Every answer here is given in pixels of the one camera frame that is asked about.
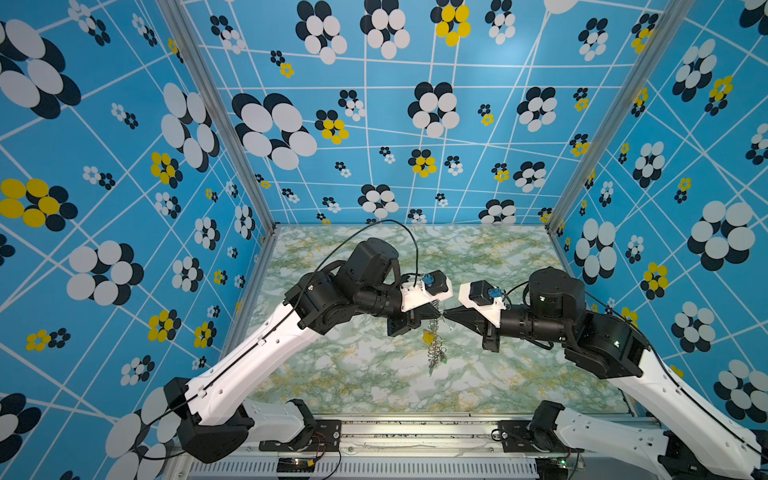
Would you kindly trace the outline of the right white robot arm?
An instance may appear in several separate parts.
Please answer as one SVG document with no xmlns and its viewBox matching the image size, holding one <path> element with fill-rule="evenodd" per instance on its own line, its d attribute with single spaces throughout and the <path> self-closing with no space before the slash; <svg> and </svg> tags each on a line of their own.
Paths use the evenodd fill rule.
<svg viewBox="0 0 768 480">
<path fill-rule="evenodd" d="M 584 284 L 547 267 L 527 281 L 525 304 L 506 304 L 485 281 L 461 286 L 459 306 L 444 317 L 478 333 L 497 351 L 503 337 L 540 348 L 559 344 L 565 358 L 608 381 L 658 420 L 655 429 L 593 418 L 542 401 L 527 426 L 540 450 L 592 451 L 660 479 L 764 479 L 767 433 L 728 419 L 660 359 L 629 321 L 588 309 Z"/>
</svg>

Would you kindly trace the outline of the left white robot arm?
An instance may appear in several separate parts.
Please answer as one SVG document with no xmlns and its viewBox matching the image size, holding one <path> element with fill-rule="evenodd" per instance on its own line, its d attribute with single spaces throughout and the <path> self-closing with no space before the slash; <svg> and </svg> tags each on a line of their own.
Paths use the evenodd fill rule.
<svg viewBox="0 0 768 480">
<path fill-rule="evenodd" d="M 249 395 L 294 354 L 358 315 L 385 319 L 388 335 L 398 336 L 439 318 L 439 302 L 452 294 L 442 271 L 404 274 L 392 245 L 358 243 L 348 259 L 302 276 L 264 323 L 206 372 L 165 386 L 181 420 L 182 450 L 213 463 L 247 442 L 305 448 L 321 436 L 304 401 L 258 403 Z"/>
</svg>

